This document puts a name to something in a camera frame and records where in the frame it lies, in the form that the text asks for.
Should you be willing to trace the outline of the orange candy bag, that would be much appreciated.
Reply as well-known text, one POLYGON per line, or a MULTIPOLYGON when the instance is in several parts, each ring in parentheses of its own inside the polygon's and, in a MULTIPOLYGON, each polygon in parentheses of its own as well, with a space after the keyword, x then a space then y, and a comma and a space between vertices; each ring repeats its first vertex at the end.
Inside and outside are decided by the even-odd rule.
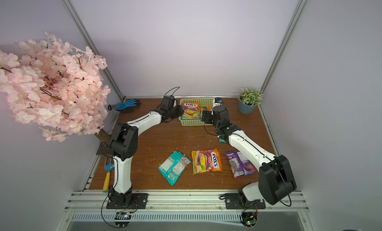
POLYGON ((200 113, 202 114, 203 111, 211 111, 212 110, 212 106, 201 106, 200 107, 200 113))

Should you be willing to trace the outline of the red Fox's candy bag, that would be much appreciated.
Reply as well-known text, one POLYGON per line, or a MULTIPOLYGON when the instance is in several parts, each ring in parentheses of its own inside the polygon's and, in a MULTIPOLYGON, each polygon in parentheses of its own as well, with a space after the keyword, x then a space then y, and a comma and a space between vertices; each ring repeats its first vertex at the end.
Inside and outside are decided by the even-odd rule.
POLYGON ((184 111, 182 115, 182 120, 200 119, 201 117, 199 103, 182 103, 182 109, 184 111))

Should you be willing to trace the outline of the yellow pink Fox's candy bag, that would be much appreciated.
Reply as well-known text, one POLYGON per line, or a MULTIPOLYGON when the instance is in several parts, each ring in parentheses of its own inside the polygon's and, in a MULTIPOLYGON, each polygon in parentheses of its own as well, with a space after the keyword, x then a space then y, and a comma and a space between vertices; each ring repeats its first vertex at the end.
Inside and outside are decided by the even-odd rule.
POLYGON ((222 171, 221 156, 217 149, 192 151, 193 173, 222 171))

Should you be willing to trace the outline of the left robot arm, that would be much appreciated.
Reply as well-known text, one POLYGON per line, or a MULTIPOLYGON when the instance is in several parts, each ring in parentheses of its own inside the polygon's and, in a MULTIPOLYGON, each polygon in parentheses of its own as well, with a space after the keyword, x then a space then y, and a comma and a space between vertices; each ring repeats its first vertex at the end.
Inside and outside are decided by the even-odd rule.
POLYGON ((148 114, 129 121, 112 135, 109 149, 114 161, 114 183, 108 191, 107 208, 129 208, 133 204, 131 166, 138 150, 139 136, 153 126, 183 115, 182 106, 173 95, 164 96, 161 104, 148 114))

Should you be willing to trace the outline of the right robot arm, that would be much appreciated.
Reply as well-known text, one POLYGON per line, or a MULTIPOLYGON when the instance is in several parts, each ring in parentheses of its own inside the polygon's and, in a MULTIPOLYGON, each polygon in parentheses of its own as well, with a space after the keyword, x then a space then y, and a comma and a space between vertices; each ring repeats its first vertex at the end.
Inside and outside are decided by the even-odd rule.
POLYGON ((258 171, 258 182, 249 183, 238 190, 243 207, 247 208, 261 199, 274 205, 297 189, 289 160, 283 155, 276 156, 266 151, 240 127, 231 123, 225 106, 203 111, 202 121, 213 125, 217 136, 241 152, 258 171))

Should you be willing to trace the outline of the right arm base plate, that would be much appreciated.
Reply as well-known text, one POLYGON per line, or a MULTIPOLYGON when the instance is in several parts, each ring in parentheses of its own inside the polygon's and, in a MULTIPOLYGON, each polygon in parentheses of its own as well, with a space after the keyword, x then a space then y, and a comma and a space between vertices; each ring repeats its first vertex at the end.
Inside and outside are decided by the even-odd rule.
POLYGON ((225 208, 227 210, 249 210, 258 209, 264 210, 266 208, 265 201, 263 199, 258 199, 254 201, 244 200, 243 196, 239 193, 225 193, 219 196, 219 199, 224 201, 225 208))

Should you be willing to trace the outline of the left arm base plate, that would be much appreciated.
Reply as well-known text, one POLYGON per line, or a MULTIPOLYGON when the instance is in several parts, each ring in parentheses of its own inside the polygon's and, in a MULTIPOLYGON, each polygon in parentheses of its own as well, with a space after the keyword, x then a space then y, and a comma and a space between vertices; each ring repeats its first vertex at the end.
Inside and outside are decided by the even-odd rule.
POLYGON ((147 193, 113 193, 109 194, 107 209, 145 209, 149 194, 147 193))

